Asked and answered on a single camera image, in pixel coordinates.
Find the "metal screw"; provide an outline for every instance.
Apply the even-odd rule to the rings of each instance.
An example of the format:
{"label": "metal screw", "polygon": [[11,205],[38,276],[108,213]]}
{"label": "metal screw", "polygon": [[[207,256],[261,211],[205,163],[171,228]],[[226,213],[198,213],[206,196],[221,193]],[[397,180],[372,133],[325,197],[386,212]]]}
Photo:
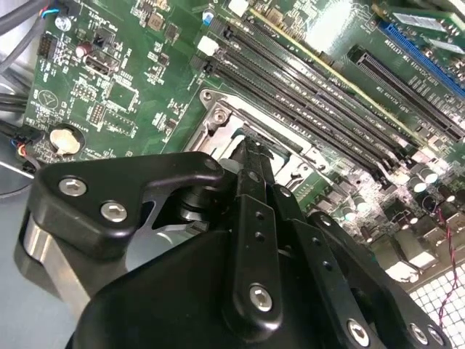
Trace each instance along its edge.
{"label": "metal screw", "polygon": [[260,181],[259,178],[258,178],[258,176],[256,175],[256,173],[253,172],[253,171],[250,171],[250,172],[248,173],[248,176],[249,176],[252,180],[254,180],[255,182],[259,182],[259,181]]}
{"label": "metal screw", "polygon": [[224,124],[226,120],[227,120],[227,115],[224,110],[216,109],[213,112],[213,122],[215,124],[218,124],[218,125]]}
{"label": "metal screw", "polygon": [[321,216],[321,221],[325,223],[328,227],[331,226],[331,221],[326,216]]}
{"label": "metal screw", "polygon": [[439,345],[445,344],[442,336],[432,326],[428,326],[428,332],[431,334],[431,337],[439,343]]}
{"label": "metal screw", "polygon": [[128,212],[124,206],[114,201],[103,204],[100,213],[107,220],[114,223],[123,222],[128,217]]}
{"label": "metal screw", "polygon": [[428,344],[428,338],[426,338],[426,335],[423,333],[423,331],[420,330],[418,326],[415,324],[410,324],[410,328],[416,340],[418,340],[423,345]]}
{"label": "metal screw", "polygon": [[290,198],[290,197],[291,197],[291,192],[290,192],[289,190],[287,190],[286,188],[281,187],[280,190],[281,190],[281,193],[282,193],[286,198]]}
{"label": "metal screw", "polygon": [[204,161],[204,164],[205,166],[207,166],[209,169],[217,169],[217,165],[215,164],[215,162],[211,159],[205,159]]}
{"label": "metal screw", "polygon": [[81,196],[87,192],[87,185],[76,178],[65,178],[58,183],[60,191],[68,196]]}
{"label": "metal screw", "polygon": [[250,288],[250,301],[256,306],[260,311],[266,313],[271,310],[273,301],[270,294],[266,289],[261,286],[252,286]]}
{"label": "metal screw", "polygon": [[347,328],[350,335],[354,340],[363,347],[368,347],[370,345],[370,337],[366,330],[353,318],[350,318],[347,322]]}
{"label": "metal screw", "polygon": [[73,23],[71,19],[66,16],[58,16],[55,18],[55,26],[61,31],[69,31]]}

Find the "motherboard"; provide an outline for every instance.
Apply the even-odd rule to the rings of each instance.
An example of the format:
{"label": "motherboard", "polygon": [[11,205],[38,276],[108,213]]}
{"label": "motherboard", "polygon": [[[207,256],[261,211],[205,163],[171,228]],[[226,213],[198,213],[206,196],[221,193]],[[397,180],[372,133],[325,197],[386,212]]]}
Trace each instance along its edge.
{"label": "motherboard", "polygon": [[[460,13],[368,0],[62,3],[71,10],[49,17],[25,114],[44,132],[28,146],[38,160],[222,159],[252,137],[303,211],[333,215],[361,243],[413,230],[438,205],[463,228]],[[428,250],[444,241],[436,223],[422,227]]]}

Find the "red wire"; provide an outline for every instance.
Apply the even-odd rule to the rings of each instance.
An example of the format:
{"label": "red wire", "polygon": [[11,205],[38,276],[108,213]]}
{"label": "red wire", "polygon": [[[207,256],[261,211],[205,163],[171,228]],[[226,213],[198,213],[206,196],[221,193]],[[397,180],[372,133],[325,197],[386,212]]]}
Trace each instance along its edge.
{"label": "red wire", "polygon": [[446,231],[446,237],[449,243],[449,255],[450,255],[450,263],[452,264],[452,273],[453,273],[453,283],[452,283],[452,289],[446,294],[445,299],[442,301],[441,308],[439,309],[439,325],[441,328],[444,327],[444,324],[442,322],[442,318],[444,317],[444,309],[445,305],[448,303],[450,296],[452,293],[457,289],[457,283],[458,283],[458,276],[457,276],[457,265],[456,265],[456,249],[452,245],[452,232],[450,231],[450,228],[448,227],[447,222],[445,221],[444,217],[442,216],[442,212],[440,209],[437,210],[437,215],[439,216],[439,219],[442,224],[445,226],[445,231]]}

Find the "white printed label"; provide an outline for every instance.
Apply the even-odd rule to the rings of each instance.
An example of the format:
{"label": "white printed label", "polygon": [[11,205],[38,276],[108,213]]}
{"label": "white printed label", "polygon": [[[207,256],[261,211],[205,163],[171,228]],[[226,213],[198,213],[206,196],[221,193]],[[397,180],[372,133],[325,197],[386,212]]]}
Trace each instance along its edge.
{"label": "white printed label", "polygon": [[445,32],[445,29],[442,27],[442,25],[440,25],[434,18],[405,15],[403,13],[396,13],[396,12],[393,12],[392,14],[400,22],[406,25],[414,25],[416,27],[431,29],[432,31]]}

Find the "blue pcie slot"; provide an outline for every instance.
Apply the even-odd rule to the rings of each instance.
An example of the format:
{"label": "blue pcie slot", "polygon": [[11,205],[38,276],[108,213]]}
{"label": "blue pcie slot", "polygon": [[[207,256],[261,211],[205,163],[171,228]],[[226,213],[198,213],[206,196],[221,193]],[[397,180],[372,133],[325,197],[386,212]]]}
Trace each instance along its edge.
{"label": "blue pcie slot", "polygon": [[441,69],[429,60],[419,49],[415,47],[407,38],[404,37],[394,26],[394,24],[381,21],[379,29],[388,36],[401,49],[405,50],[418,63],[426,68],[432,75],[441,81],[450,91],[454,91],[457,95],[465,98],[465,90],[461,89],[449,76],[441,71]]}

